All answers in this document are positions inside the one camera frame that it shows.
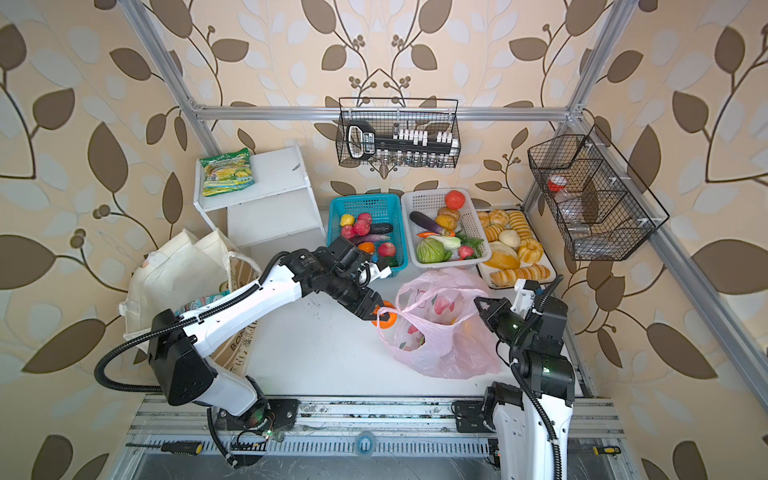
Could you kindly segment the orange persimmon fruit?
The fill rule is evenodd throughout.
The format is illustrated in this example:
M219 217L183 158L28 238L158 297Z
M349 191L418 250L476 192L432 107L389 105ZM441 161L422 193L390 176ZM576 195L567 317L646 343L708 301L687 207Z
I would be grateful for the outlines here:
M386 312L379 313L381 308L385 308ZM378 306L374 309L376 318L371 324L380 329L389 329L393 327L397 321L397 314L393 311L394 305L389 301L384 301L382 306Z

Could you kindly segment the pink plastic grocery bag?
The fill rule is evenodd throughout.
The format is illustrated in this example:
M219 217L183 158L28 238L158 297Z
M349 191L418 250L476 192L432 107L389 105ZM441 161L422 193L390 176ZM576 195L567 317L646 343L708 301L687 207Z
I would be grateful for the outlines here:
M457 268L430 269L403 284L392 304L398 318L377 328L392 357L432 378L465 380L497 374L496 337L480 319L476 297L489 289L477 275Z

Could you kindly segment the red apple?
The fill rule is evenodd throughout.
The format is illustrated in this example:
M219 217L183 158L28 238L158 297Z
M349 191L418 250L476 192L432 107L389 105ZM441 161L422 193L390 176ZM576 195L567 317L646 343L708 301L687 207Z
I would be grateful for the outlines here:
M395 257L397 249L392 242L383 242L378 247L378 255L380 257Z

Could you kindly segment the teal plastic fruit basket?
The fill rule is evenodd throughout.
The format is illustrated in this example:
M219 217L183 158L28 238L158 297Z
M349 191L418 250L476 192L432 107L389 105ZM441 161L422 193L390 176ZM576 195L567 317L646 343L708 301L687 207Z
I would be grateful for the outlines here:
M342 227L341 216L353 215L353 226ZM394 194L352 195L334 199L330 204L327 241L330 246L337 238L345 238L358 246L363 242L373 242L376 253L374 260L384 260L396 276L408 266L408 248L405 239L405 224L401 213L401 203ZM383 242L392 242L397 254L395 257L380 257L378 247Z

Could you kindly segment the cream canvas tote bag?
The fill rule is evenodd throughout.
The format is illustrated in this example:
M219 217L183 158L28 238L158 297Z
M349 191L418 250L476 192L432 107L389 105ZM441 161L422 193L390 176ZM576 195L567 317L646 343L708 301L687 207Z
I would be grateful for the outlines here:
M184 230L152 252L132 276L119 307L126 340L150 330L156 314L205 306L256 280L262 268L220 231L199 239Z

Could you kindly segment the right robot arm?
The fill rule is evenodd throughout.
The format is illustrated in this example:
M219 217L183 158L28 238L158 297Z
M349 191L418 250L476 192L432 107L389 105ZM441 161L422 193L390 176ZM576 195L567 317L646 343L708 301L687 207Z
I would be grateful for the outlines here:
M515 286L515 298L477 297L479 316L508 347L504 361L513 385L494 382L481 411L496 433L492 455L503 479L564 479L576 377L562 354L568 306L555 296L563 277L545 288L533 280Z

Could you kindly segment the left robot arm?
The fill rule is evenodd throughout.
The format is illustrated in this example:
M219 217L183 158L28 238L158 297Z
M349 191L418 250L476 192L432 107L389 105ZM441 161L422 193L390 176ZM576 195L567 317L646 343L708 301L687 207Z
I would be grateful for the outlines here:
M255 380L238 376L212 359L231 337L271 312L314 293L324 293L363 321L376 321L385 306L371 288L392 273L351 241L339 237L314 251L277 253L262 275L231 294L175 315L157 314L149 332L115 347L96 364L101 386L122 392L160 393L171 406L189 403L220 410L247 428L268 420L269 403ZM107 365L127 350L148 348L156 385L135 385L108 377Z

